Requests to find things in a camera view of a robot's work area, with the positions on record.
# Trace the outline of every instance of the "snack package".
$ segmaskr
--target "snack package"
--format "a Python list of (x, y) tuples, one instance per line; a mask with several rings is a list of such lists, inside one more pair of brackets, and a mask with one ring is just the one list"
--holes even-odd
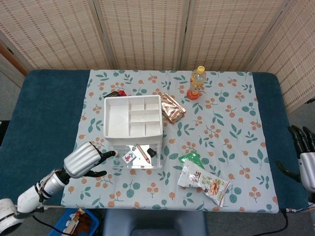
[(175, 101), (167, 93), (161, 95), (162, 113), (172, 123), (175, 123), (183, 117), (186, 112), (185, 108), (182, 107), (177, 101)]
[(186, 160), (177, 184), (182, 187), (201, 187), (204, 194), (211, 198), (215, 204), (222, 207), (224, 195), (230, 182)]
[(205, 169), (200, 161), (200, 155), (196, 151), (193, 151), (191, 153), (188, 153), (187, 155), (181, 156), (178, 159), (179, 159), (179, 162), (181, 163), (181, 166), (185, 164), (186, 160), (189, 160), (195, 163), (196, 165), (200, 166), (201, 168)]

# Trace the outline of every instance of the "table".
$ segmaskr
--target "table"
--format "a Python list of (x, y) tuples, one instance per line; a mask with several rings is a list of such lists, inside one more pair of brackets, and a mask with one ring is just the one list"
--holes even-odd
[[(3, 186), (7, 184), (12, 188), (3, 188), (5, 190), (1, 197), (9, 196), (16, 199), (20, 192), (29, 187), (30, 181), (38, 181), (43, 176), (44, 171), (47, 173), (52, 168), (62, 165), (63, 158), (73, 148), (75, 134), (78, 130), (77, 123), (82, 111), (85, 87), (88, 83), (88, 74), (88, 71), (42, 70), (34, 71), (26, 78), (8, 129), (8, 135), (0, 149), (1, 161), (4, 166), (15, 166), (14, 171), (18, 170), (21, 178), (14, 177), (15, 181), (13, 182), (7, 180), (8, 178), (3, 178), (1, 184)], [(296, 208), (301, 205), (304, 206), (306, 194), (301, 186), (290, 182), (274, 168), (275, 156), (279, 155), (279, 159), (283, 159), (287, 166), (293, 166), (297, 169), (294, 162), (294, 151), (291, 147), (292, 142), (288, 139), (286, 133), (287, 119), (284, 116), (283, 101), (279, 97), (279, 85), (275, 83), (276, 78), (270, 74), (254, 73), (253, 77), (255, 88), (259, 88), (256, 90), (256, 95), (259, 100), (259, 111), (279, 204), (296, 206)], [(264, 94), (266, 89), (271, 93), (271, 97)], [(278, 122), (277, 120), (273, 122), (268, 120), (274, 116), (278, 118)], [(283, 149), (277, 149), (277, 143), (273, 140), (279, 137), (283, 137)], [(30, 156), (27, 158), (11, 158), (12, 156), (23, 156), (24, 153)], [(38, 159), (32, 159), (31, 156), (45, 158), (43, 162), (38, 162)], [(10, 168), (3, 169), (2, 174), (4, 177), (14, 176), (13, 170)], [(50, 202), (56, 204), (58, 198), (53, 198)]]
[[(162, 169), (113, 169), (116, 158), (95, 167), (99, 178), (71, 179), (64, 189), (65, 207), (114, 207), (182, 210), (278, 212), (269, 159), (262, 132), (252, 73), (207, 72), (202, 96), (191, 101), (185, 93), (191, 71), (92, 70), (87, 84), (76, 145), (91, 141), (102, 152), (102, 96), (114, 90), (127, 95), (167, 92), (187, 110), (176, 124), (164, 119)], [(230, 180), (223, 207), (201, 189), (177, 184), (178, 157), (197, 151), (205, 170)]]

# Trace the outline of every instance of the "yellow bottle cap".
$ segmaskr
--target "yellow bottle cap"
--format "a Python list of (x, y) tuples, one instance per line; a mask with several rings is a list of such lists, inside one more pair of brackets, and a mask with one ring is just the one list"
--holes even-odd
[(205, 67), (203, 67), (202, 65), (198, 66), (197, 68), (197, 73), (198, 74), (202, 74), (205, 72)]

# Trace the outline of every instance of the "orange juice bottle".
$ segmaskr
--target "orange juice bottle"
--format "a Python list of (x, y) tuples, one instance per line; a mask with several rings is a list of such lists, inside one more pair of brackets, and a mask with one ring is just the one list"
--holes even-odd
[(187, 91), (187, 97), (190, 100), (196, 100), (200, 96), (200, 89), (207, 79), (205, 67), (202, 65), (195, 69), (190, 78), (190, 88)]

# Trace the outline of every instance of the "blue plastic crate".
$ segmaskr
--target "blue plastic crate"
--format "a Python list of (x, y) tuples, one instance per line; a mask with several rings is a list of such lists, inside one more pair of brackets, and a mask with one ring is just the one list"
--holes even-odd
[[(70, 215), (77, 212), (78, 209), (69, 208), (65, 211), (65, 213), (62, 215), (62, 217), (59, 219), (59, 221), (56, 223), (55, 228), (59, 229), (60, 231), (63, 231), (66, 226), (68, 220), (70, 220)], [(79, 233), (78, 236), (92, 236), (93, 233), (97, 230), (99, 221), (98, 219), (87, 209), (84, 209), (84, 212), (88, 214), (91, 218), (91, 225), (90, 225), (90, 232), (88, 234), (85, 233)], [(51, 230), (48, 236), (60, 236), (61, 233), (58, 233), (55, 230)]]

